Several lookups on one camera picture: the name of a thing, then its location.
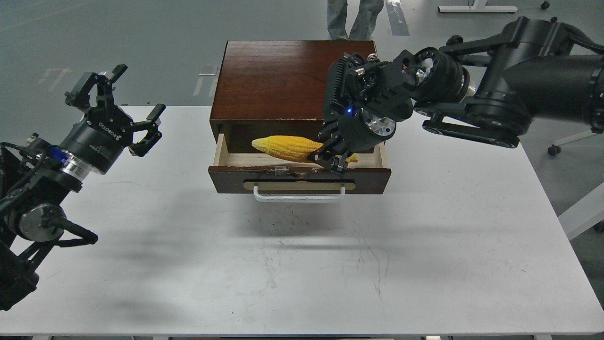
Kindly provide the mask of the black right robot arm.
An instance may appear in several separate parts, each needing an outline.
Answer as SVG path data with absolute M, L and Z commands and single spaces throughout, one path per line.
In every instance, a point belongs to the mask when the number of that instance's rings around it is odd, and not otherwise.
M 387 141 L 416 111 L 423 129 L 516 148 L 537 115 L 603 131 L 603 46 L 572 25 L 519 17 L 500 34 L 393 61 L 343 54 L 328 69 L 323 146 L 308 160 L 345 174 L 347 158 Z

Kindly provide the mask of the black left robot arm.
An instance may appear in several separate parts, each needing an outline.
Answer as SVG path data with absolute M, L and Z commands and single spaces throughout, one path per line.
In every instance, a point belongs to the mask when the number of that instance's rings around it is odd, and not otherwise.
M 37 133 L 24 145 L 1 144 L 1 289 L 0 305 L 10 310 L 36 290 L 37 267 L 55 247 L 93 245 L 98 236 L 71 222 L 60 206 L 69 192 L 79 192 L 89 173 L 106 174 L 124 149 L 143 157 L 162 138 L 158 104 L 135 122 L 114 101 L 114 84 L 127 70 L 117 65 L 112 76 L 84 73 L 66 104 L 83 112 L 59 145 Z

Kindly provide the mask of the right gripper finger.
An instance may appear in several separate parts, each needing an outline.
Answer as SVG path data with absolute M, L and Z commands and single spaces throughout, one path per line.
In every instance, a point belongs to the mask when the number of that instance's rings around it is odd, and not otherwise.
M 348 163 L 346 159 L 352 152 L 346 148 L 346 143 L 339 134 L 332 135 L 319 149 L 312 151 L 307 159 L 311 163 L 343 175 L 347 172 Z

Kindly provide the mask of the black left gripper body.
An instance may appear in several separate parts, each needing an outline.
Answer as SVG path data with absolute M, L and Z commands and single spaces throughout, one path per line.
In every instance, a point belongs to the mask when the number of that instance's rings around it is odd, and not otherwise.
M 106 174 L 123 149 L 133 142 L 133 134 L 122 131 L 133 122 L 118 106 L 108 110 L 95 106 L 73 125 L 60 148 L 91 165 L 95 172 Z

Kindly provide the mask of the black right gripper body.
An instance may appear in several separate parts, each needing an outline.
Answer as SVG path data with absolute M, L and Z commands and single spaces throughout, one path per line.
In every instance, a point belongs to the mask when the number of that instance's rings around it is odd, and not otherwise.
M 323 141 L 328 153 L 356 153 L 392 138 L 413 105 L 401 65 L 345 53 L 328 69 Z

